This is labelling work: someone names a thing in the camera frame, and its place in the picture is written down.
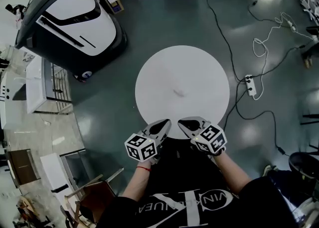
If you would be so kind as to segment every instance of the white cable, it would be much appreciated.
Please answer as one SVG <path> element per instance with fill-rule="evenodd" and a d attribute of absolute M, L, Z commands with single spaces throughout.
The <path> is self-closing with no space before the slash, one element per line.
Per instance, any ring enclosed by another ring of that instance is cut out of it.
<path fill-rule="evenodd" d="M 280 20 L 279 18 L 275 17 L 275 21 L 279 24 L 279 26 L 273 26 L 273 27 L 271 27 L 270 32 L 268 33 L 267 39 L 265 39 L 264 41 L 261 41 L 261 40 L 258 39 L 258 38 L 254 38 L 254 40 L 253 40 L 253 52 L 254 52 L 255 56 L 257 56 L 257 57 L 262 57 L 262 56 L 266 55 L 265 64 L 264 64 L 264 66 L 263 66 L 262 73 L 261 73 L 261 77 L 260 77 L 261 86 L 262 86 L 262 91 L 261 91 L 261 94 L 259 95 L 258 98 L 255 98 L 255 96 L 253 96 L 253 99 L 254 99 L 255 101 L 257 101 L 257 100 L 263 95 L 263 93 L 264 93 L 263 76 L 264 76 L 264 73 L 265 73 L 265 69 L 266 69 L 266 67 L 267 67 L 267 58 L 268 58 L 268 53 L 269 53 L 268 48 L 267 48 L 267 46 L 266 46 L 264 43 L 265 43 L 267 40 L 269 40 L 269 37 L 270 37 L 270 34 L 271 34 L 272 30 L 273 30 L 274 28 L 280 29 L 281 26 L 282 26 L 282 24 L 283 24 L 283 22 L 284 22 L 284 20 L 286 20 L 287 23 L 288 23 L 289 25 L 291 25 L 291 31 L 292 31 L 293 33 L 299 34 L 299 35 L 301 35 L 301 36 L 304 36 L 304 37 L 309 38 L 309 39 L 312 39 L 312 40 L 315 39 L 315 38 L 311 38 L 311 37 L 309 37 L 309 36 L 306 36 L 306 35 L 304 35 L 304 34 L 302 34 L 302 33 L 299 33 L 299 32 L 298 32 L 298 29 L 297 29 L 296 23 L 294 22 L 293 18 L 292 18 L 290 15 L 288 15 L 287 13 L 281 12 L 281 13 L 280 13 L 280 17 L 281 17 L 281 20 Z M 262 44 L 262 45 L 263 45 L 263 47 L 264 47 L 264 49 L 265 49 L 265 52 L 264 52 L 262 55 L 257 55 L 257 54 L 256 54 L 256 52 L 255 52 L 255 43 L 257 43 L 257 44 Z"/>

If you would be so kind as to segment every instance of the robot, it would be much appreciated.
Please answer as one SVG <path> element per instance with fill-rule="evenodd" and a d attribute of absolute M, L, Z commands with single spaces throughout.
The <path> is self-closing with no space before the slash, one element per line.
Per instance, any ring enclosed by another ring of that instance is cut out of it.
<path fill-rule="evenodd" d="M 223 129 L 218 125 L 212 125 L 200 116 L 189 116 L 179 120 L 178 126 L 199 151 L 216 156 L 226 150 L 227 139 Z M 171 121 L 162 119 L 149 124 L 138 133 L 133 133 L 124 143 L 129 157 L 139 162 L 151 158 L 155 163 L 158 162 L 161 144 L 170 128 Z"/>

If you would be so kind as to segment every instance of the power strip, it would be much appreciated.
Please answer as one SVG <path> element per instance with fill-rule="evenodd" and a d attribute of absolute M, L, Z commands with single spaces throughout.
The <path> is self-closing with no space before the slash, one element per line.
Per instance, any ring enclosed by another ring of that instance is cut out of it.
<path fill-rule="evenodd" d="M 245 76 L 246 86 L 248 89 L 249 96 L 255 96 L 256 95 L 256 88 L 255 83 L 252 75 L 246 75 Z"/>

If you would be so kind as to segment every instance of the black sleeve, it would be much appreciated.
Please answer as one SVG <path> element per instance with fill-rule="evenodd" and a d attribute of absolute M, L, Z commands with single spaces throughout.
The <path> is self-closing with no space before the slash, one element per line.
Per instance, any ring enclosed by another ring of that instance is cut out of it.
<path fill-rule="evenodd" d="M 138 203 L 126 197 L 116 197 L 104 210 L 96 228 L 133 227 Z"/>
<path fill-rule="evenodd" d="M 298 227 L 286 201 L 267 177 L 248 183 L 239 193 L 247 221 L 255 227 Z"/>

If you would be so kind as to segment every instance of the forearm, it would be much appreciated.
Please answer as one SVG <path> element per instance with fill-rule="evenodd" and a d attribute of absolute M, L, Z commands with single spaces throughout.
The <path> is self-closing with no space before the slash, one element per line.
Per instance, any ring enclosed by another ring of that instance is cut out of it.
<path fill-rule="evenodd" d="M 138 163 L 138 166 L 150 169 L 151 162 L 146 161 L 143 163 Z M 143 168 L 136 168 L 135 173 L 131 178 L 122 196 L 138 202 L 144 195 L 144 191 L 148 184 L 149 177 L 150 172 L 148 170 L 145 170 Z"/>
<path fill-rule="evenodd" d="M 252 180 L 224 151 L 220 155 L 214 156 L 214 159 L 234 194 L 238 195 L 244 186 Z"/>

